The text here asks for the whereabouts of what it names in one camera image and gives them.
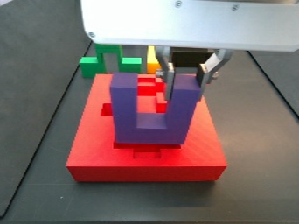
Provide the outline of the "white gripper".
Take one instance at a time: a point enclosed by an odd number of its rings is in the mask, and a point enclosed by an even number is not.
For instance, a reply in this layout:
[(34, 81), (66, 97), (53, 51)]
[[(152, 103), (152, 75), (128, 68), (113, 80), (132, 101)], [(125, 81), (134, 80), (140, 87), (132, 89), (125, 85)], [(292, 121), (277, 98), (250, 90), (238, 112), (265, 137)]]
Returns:
[(166, 101), (174, 78), (169, 46), (218, 49), (197, 67), (198, 98), (232, 50), (299, 50), (299, 0), (80, 0), (80, 7), (94, 43), (156, 46)]

